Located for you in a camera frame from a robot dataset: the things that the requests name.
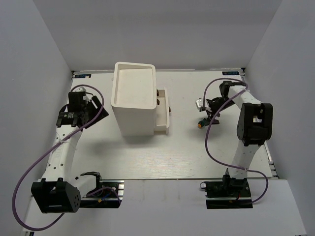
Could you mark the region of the green orange stubby screwdriver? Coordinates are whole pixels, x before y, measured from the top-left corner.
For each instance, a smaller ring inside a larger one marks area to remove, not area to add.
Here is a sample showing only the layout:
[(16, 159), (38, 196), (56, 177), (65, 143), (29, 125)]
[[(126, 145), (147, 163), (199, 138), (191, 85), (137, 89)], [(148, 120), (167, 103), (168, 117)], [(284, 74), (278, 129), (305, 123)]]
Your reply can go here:
[(208, 118), (204, 118), (202, 120), (200, 120), (197, 124), (198, 128), (203, 128), (205, 126), (208, 126), (210, 123), (209, 119)]

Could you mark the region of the white drawer cabinet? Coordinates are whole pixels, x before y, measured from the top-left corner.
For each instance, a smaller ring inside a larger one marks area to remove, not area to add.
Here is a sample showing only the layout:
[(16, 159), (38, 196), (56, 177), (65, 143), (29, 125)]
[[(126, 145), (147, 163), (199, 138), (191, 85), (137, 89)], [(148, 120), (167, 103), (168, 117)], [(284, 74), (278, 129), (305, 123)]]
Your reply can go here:
[(157, 110), (155, 66), (117, 62), (111, 106), (122, 136), (152, 136)]

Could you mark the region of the white bottom drawer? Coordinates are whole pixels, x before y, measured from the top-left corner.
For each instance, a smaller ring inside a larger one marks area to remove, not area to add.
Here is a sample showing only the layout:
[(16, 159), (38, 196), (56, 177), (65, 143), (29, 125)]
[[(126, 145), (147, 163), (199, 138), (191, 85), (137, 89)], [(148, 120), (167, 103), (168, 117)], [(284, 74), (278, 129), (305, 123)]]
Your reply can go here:
[(157, 90), (155, 135), (167, 135), (170, 126), (170, 106), (166, 88)]

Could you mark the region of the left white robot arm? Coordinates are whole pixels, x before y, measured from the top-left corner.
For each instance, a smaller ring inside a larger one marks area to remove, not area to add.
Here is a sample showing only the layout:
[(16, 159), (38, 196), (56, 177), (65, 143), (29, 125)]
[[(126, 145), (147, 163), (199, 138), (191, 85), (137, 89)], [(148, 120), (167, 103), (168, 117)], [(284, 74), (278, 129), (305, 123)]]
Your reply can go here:
[(104, 184), (100, 173), (71, 173), (76, 146), (87, 129), (109, 114), (97, 96), (88, 98), (88, 92), (79, 87), (69, 92), (68, 103), (57, 118), (55, 148), (50, 154), (46, 170), (40, 180), (31, 186), (31, 193), (42, 213), (74, 213), (81, 199), (91, 193), (99, 196)]

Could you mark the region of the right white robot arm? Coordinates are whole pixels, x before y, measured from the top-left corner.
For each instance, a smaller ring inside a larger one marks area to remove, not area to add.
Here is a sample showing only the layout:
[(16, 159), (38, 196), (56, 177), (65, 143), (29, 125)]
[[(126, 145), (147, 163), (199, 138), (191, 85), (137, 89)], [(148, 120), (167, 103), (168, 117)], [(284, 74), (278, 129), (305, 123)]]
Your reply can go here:
[[(208, 87), (216, 81), (222, 80), (220, 85), (221, 98), (224, 103), (215, 111), (205, 136), (205, 149), (209, 157), (216, 163), (227, 167), (226, 174), (230, 179), (222, 184), (223, 192), (228, 196), (234, 196), (240, 190), (238, 181), (247, 178), (248, 172), (265, 174), (250, 170), (250, 165), (255, 153), (264, 143), (271, 138), (273, 125), (273, 106), (270, 103), (262, 103), (248, 90), (248, 85), (238, 79), (219, 78), (211, 81), (205, 88), (203, 100), (206, 98)], [(208, 137), (210, 128), (219, 113), (227, 104), (233, 102), (240, 109), (237, 123), (238, 146), (231, 164), (226, 164), (215, 159), (208, 149)]]

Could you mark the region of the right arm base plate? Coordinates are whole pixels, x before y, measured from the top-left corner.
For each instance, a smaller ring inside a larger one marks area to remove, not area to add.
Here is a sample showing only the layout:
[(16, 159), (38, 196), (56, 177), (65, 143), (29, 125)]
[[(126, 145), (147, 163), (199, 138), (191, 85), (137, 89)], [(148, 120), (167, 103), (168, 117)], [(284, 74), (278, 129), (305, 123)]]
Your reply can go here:
[(204, 181), (200, 183), (200, 189), (206, 193), (207, 209), (253, 208), (248, 182), (243, 186), (229, 186), (223, 181)]

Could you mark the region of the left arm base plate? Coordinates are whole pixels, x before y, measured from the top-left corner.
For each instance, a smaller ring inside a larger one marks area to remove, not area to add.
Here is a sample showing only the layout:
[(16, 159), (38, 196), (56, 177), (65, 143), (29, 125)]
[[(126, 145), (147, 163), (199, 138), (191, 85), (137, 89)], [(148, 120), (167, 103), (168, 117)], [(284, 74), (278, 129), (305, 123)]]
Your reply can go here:
[(101, 180), (98, 187), (81, 199), (80, 208), (118, 209), (123, 200), (124, 189), (124, 180)]

